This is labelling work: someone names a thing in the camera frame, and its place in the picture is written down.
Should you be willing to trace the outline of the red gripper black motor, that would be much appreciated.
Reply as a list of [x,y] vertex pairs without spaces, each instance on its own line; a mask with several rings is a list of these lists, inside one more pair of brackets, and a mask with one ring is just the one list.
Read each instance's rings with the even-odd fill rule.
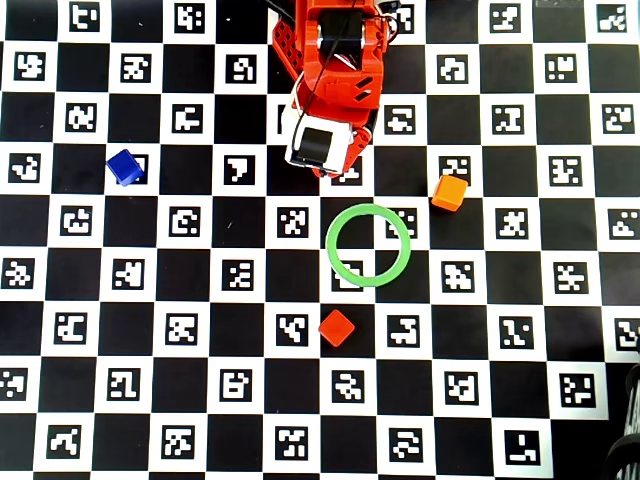
[[345,148],[331,146],[328,161],[319,169],[319,177],[337,178],[348,171],[364,149],[371,144],[376,122],[376,110],[368,112],[365,122],[353,122],[353,142]]

